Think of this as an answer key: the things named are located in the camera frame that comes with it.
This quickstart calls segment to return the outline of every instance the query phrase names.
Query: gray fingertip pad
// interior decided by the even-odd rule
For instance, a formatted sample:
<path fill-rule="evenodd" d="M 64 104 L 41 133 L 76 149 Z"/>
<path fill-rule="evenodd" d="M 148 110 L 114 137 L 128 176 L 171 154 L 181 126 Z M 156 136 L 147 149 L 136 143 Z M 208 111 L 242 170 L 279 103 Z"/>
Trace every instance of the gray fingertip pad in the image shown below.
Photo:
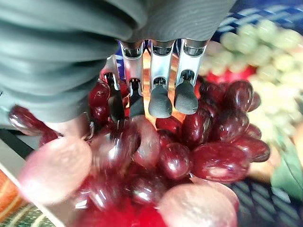
<path fill-rule="evenodd" d="M 176 87 L 174 105 L 176 110 L 183 114 L 194 114 L 197 111 L 198 99 L 194 87 L 188 81 Z"/>
<path fill-rule="evenodd" d="M 148 105 L 150 115 L 157 118 L 168 118 L 172 113 L 172 104 L 163 86 L 157 86 L 151 91 L 151 100 Z"/>

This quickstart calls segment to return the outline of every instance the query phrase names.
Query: red grape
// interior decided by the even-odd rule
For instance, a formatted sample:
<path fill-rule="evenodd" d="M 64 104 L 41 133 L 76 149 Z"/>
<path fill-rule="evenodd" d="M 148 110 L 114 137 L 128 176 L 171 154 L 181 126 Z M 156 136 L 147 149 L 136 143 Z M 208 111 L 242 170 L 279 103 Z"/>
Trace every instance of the red grape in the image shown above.
<path fill-rule="evenodd" d="M 213 142 L 193 151 L 192 173 L 200 178 L 222 183 L 243 179 L 249 169 L 247 155 L 233 144 Z"/>
<path fill-rule="evenodd" d="M 109 86 L 104 81 L 98 81 L 89 94 L 89 106 L 105 106 L 109 98 Z"/>
<path fill-rule="evenodd" d="M 120 85 L 120 90 L 121 90 L 121 96 L 122 96 L 122 98 L 125 98 L 129 94 L 129 89 L 127 87 L 126 81 L 120 80 L 119 85 Z"/>
<path fill-rule="evenodd" d="M 210 99 L 199 99 L 198 101 L 199 101 L 198 108 L 207 110 L 210 113 L 213 121 L 215 121 L 219 113 L 219 108 L 217 107 L 217 105 L 214 102 L 212 102 Z"/>
<path fill-rule="evenodd" d="M 174 116 L 170 116 L 169 118 L 157 118 L 156 128 L 167 129 L 174 133 L 177 137 L 181 137 L 182 123 Z"/>
<path fill-rule="evenodd" d="M 182 142 L 190 149 L 205 143 L 209 136 L 210 119 L 210 113 L 202 109 L 187 115 L 182 125 Z"/>
<path fill-rule="evenodd" d="M 125 117 L 129 117 L 129 107 L 124 109 Z"/>
<path fill-rule="evenodd" d="M 154 168 L 160 154 L 160 140 L 157 131 L 144 115 L 135 116 L 131 120 L 137 125 L 141 138 L 141 144 L 134 153 L 133 160 L 145 168 Z"/>
<path fill-rule="evenodd" d="M 245 80 L 239 80 L 229 85 L 224 101 L 232 108 L 241 111 L 248 111 L 253 99 L 253 87 Z"/>
<path fill-rule="evenodd" d="M 265 162 L 270 155 L 269 145 L 250 136 L 239 136 L 233 145 L 243 150 L 251 162 Z"/>
<path fill-rule="evenodd" d="M 257 109 L 260 105 L 261 105 L 261 98 L 257 92 L 254 92 L 254 97 L 251 101 L 250 108 L 248 109 L 247 112 Z"/>
<path fill-rule="evenodd" d="M 105 104 L 104 106 L 92 107 L 90 113 L 98 124 L 103 125 L 109 117 L 109 106 Z"/>
<path fill-rule="evenodd" d="M 89 197 L 100 210 L 118 205 L 122 200 L 123 181 L 118 175 L 99 174 L 90 181 Z"/>
<path fill-rule="evenodd" d="M 224 90 L 217 84 L 204 82 L 200 86 L 200 95 L 202 98 L 212 98 L 215 102 L 221 103 L 224 98 Z"/>
<path fill-rule="evenodd" d="M 157 133 L 159 135 L 161 148 L 166 148 L 168 144 L 179 142 L 178 138 L 169 130 L 158 129 Z"/>
<path fill-rule="evenodd" d="M 159 165 L 169 179 L 180 180 L 192 168 L 190 151 L 180 143 L 171 143 L 161 150 Z"/>
<path fill-rule="evenodd" d="M 232 141 L 248 128 L 250 121 L 242 111 L 225 110 L 212 127 L 212 140 Z"/>
<path fill-rule="evenodd" d="M 28 109 L 14 106 L 9 112 L 10 123 L 27 136 L 38 136 L 49 128 L 36 119 Z"/>
<path fill-rule="evenodd" d="M 170 189 L 158 205 L 169 227 L 236 227 L 232 203 L 217 190 L 203 185 L 183 184 Z"/>
<path fill-rule="evenodd" d="M 93 137 L 90 147 L 94 166 L 102 170 L 120 170 L 130 162 L 139 145 L 136 126 L 128 121 L 120 121 Z"/>
<path fill-rule="evenodd" d="M 55 140 L 56 138 L 58 138 L 58 135 L 55 131 L 53 130 L 47 130 L 43 133 L 42 137 L 40 138 L 39 141 L 39 147 L 42 147 L 43 145 L 45 145 L 46 143 Z"/>
<path fill-rule="evenodd" d="M 156 205 L 164 195 L 166 189 L 164 179 L 152 172 L 139 175 L 131 182 L 133 201 L 139 204 Z"/>
<path fill-rule="evenodd" d="M 256 125 L 249 124 L 248 128 L 244 132 L 244 135 L 260 139 L 262 137 L 262 132 Z"/>
<path fill-rule="evenodd" d="M 167 227 L 161 214 L 153 206 L 145 206 L 141 210 L 138 220 L 140 227 Z"/>
<path fill-rule="evenodd" d="M 126 106 L 127 106 L 127 104 L 128 104 L 128 96 L 127 97 L 125 97 L 125 98 L 123 98 L 123 107 L 125 108 Z"/>

